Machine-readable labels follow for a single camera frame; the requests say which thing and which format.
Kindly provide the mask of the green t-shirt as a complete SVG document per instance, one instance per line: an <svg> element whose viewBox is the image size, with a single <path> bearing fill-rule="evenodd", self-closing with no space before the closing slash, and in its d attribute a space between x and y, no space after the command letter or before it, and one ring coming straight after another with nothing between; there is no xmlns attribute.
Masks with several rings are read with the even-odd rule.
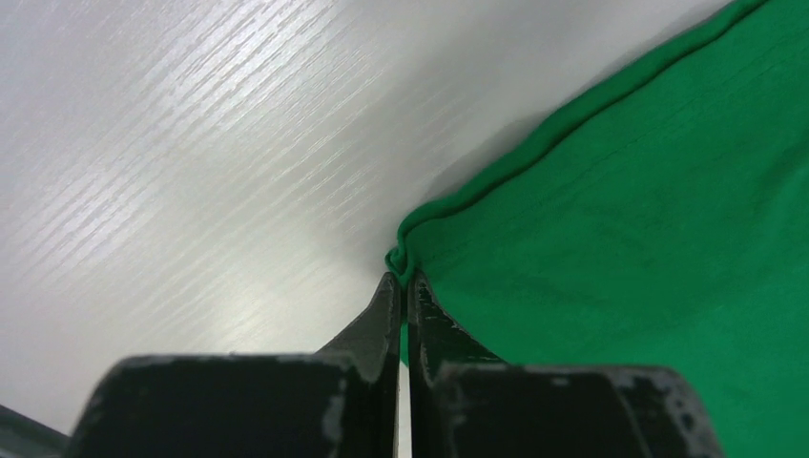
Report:
<svg viewBox="0 0 809 458"><path fill-rule="evenodd" d="M547 118L401 223L518 364L657 364L732 457L808 453L808 5L735 1Z"/></svg>

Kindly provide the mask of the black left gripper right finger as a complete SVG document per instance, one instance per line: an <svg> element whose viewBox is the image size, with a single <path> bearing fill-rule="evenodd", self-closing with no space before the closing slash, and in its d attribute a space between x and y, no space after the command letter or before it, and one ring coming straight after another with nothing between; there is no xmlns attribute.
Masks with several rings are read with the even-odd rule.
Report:
<svg viewBox="0 0 809 458"><path fill-rule="evenodd" d="M517 365L407 287L412 451L417 457L720 457L699 396L662 366Z"/></svg>

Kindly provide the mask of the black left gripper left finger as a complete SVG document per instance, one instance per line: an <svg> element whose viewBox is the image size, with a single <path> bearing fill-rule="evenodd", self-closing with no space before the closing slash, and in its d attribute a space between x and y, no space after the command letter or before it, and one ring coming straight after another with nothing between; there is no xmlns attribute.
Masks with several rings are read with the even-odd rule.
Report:
<svg viewBox="0 0 809 458"><path fill-rule="evenodd" d="M382 276L322 349L148 355L102 379L70 457L393 457L401 288Z"/></svg>

